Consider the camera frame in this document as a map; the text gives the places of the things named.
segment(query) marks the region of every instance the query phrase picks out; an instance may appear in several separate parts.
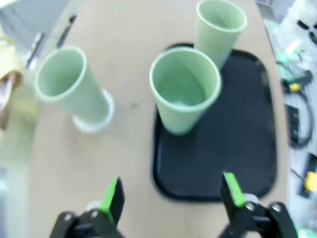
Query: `black tray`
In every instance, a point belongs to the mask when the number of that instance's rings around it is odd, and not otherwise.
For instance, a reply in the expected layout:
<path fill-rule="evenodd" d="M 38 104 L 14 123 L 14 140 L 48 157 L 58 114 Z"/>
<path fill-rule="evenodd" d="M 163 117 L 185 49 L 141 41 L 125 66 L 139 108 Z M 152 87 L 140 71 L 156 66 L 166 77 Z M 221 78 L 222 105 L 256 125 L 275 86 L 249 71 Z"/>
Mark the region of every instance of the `black tray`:
<path fill-rule="evenodd" d="M 184 45 L 192 47 L 171 47 Z M 274 184 L 276 138 L 266 69 L 253 54 L 233 50 L 221 76 L 218 100 L 189 134 L 169 134 L 157 112 L 152 176 L 169 198 L 220 201 L 223 171 L 233 172 L 243 192 L 257 197 Z"/>

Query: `green plastic cup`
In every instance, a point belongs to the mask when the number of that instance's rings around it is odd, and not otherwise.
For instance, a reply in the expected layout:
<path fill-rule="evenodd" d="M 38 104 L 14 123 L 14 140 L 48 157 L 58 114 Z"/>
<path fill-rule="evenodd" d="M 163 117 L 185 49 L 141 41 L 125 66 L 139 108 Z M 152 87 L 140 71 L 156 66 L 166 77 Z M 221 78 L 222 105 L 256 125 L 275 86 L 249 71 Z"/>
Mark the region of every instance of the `green plastic cup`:
<path fill-rule="evenodd" d="M 246 27 L 244 12 L 231 2 L 199 2 L 196 8 L 194 48 L 204 52 L 218 68 L 222 68 Z"/>
<path fill-rule="evenodd" d="M 40 68 L 35 90 L 43 102 L 62 107 L 84 125 L 98 125 L 108 116 L 104 92 L 78 47 L 52 52 Z"/>
<path fill-rule="evenodd" d="M 221 79 L 217 67 L 204 53 L 177 47 L 153 61 L 150 86 L 166 130 L 184 135 L 218 98 Z"/>

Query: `yellow connector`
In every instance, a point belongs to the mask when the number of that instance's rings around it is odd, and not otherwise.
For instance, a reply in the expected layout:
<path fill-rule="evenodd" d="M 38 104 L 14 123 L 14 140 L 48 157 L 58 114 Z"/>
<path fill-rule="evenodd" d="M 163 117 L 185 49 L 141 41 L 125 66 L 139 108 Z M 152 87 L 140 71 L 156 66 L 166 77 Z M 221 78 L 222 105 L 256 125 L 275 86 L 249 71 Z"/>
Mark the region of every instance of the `yellow connector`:
<path fill-rule="evenodd" d="M 299 92 L 301 90 L 301 85 L 298 83 L 292 83 L 289 85 L 289 90 L 291 92 Z"/>
<path fill-rule="evenodd" d="M 311 171 L 307 172 L 304 185 L 307 191 L 315 192 L 317 190 L 317 174 Z"/>

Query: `beige table surface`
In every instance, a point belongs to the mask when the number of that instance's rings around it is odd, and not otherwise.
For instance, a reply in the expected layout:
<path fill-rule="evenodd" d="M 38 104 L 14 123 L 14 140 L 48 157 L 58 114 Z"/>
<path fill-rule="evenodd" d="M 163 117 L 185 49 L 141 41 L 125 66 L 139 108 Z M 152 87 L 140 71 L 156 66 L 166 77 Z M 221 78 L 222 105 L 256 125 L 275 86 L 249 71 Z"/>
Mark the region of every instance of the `beige table surface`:
<path fill-rule="evenodd" d="M 278 174 L 263 204 L 286 202 L 287 129 L 274 57 L 254 1 L 235 2 L 249 20 L 236 48 L 264 63 L 274 101 Z M 61 211 L 83 212 L 116 176 L 126 194 L 118 227 L 128 238 L 213 238 L 224 228 L 221 203 L 172 202 L 151 181 L 155 103 L 150 65 L 170 44 L 193 41 L 195 6 L 195 0 L 87 1 L 67 44 L 84 49 L 99 83 L 114 97 L 115 116 L 107 132 L 88 136 L 67 113 L 43 106 L 31 165 L 30 237 L 48 237 Z"/>

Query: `wire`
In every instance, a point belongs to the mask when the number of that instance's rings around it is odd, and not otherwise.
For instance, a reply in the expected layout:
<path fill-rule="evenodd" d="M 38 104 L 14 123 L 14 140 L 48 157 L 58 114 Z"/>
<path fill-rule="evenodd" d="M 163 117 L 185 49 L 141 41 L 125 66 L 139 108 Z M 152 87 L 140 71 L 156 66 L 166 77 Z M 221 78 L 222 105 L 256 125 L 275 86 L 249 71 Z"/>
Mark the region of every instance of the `wire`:
<path fill-rule="evenodd" d="M 291 75 L 294 75 L 293 71 L 291 71 L 291 69 L 289 67 L 286 66 L 285 63 L 283 63 L 282 61 L 276 61 L 277 65 L 282 66 L 284 69 L 286 69 Z"/>
<path fill-rule="evenodd" d="M 297 95 L 299 95 L 304 100 L 305 105 L 307 107 L 308 116 L 309 116 L 309 129 L 308 129 L 307 136 L 305 136 L 304 138 L 299 138 L 298 141 L 291 140 L 291 146 L 295 149 L 302 149 L 303 147 L 308 145 L 308 143 L 312 139 L 313 130 L 314 130 L 314 114 L 313 114 L 312 107 L 310 103 L 308 102 L 306 94 L 303 91 L 300 91 L 297 93 Z"/>
<path fill-rule="evenodd" d="M 302 180 L 305 180 L 302 176 L 300 176 L 295 170 L 291 169 L 291 172 L 293 172 L 294 175 L 296 175 L 297 177 L 299 177 Z"/>

